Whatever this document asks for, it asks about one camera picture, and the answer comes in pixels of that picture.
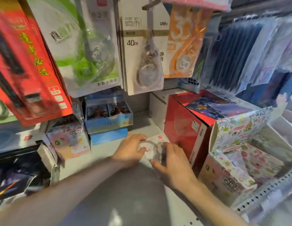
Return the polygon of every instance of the white shelf surface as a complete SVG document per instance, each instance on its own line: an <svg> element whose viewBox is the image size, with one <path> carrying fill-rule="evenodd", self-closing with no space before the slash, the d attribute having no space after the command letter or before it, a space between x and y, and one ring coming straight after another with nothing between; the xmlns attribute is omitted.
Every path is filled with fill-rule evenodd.
<svg viewBox="0 0 292 226"><path fill-rule="evenodd" d="M135 114L129 133L142 133L148 137L161 134L167 139L145 112ZM65 168L61 168L60 179L111 156L120 142L115 140L92 146L91 153L67 160ZM207 224L196 209L192 211L162 184L145 156L138 167L121 171L96 188L61 225L108 225L112 209L117 210L123 225L202 226L201 221Z"/></svg>

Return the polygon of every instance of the floral printed box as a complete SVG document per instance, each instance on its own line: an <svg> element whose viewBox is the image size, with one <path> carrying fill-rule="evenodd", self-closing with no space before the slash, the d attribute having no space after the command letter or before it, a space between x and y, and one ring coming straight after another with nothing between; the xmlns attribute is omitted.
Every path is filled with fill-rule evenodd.
<svg viewBox="0 0 292 226"><path fill-rule="evenodd" d="M198 179L227 206L257 189L254 179L221 152L208 154Z"/></svg>

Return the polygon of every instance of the red box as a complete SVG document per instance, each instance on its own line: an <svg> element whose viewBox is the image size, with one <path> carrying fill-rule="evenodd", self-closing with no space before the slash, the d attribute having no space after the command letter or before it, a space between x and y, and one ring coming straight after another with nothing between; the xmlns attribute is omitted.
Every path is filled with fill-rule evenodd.
<svg viewBox="0 0 292 226"><path fill-rule="evenodd" d="M194 93L169 96L164 133L171 143L183 148L191 166L200 171L209 152L212 128L177 101L191 94Z"/></svg>

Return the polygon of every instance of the barcode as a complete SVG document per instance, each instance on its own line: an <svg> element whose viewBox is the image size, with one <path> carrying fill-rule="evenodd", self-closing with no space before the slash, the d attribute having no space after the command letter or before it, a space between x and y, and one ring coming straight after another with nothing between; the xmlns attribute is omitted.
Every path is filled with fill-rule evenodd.
<svg viewBox="0 0 292 226"><path fill-rule="evenodd" d="M60 108L67 108L67 105L65 104L65 102L59 103L58 105Z"/></svg>

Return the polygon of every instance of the metal hook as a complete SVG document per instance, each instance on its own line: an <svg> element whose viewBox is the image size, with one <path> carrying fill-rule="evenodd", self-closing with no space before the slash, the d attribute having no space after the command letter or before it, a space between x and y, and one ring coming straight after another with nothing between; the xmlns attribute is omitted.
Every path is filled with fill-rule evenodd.
<svg viewBox="0 0 292 226"><path fill-rule="evenodd" d="M149 10L150 8L158 5L159 3L161 3L162 0L154 0L152 1L151 3L147 4L147 5L144 5L142 7L142 10Z"/></svg>

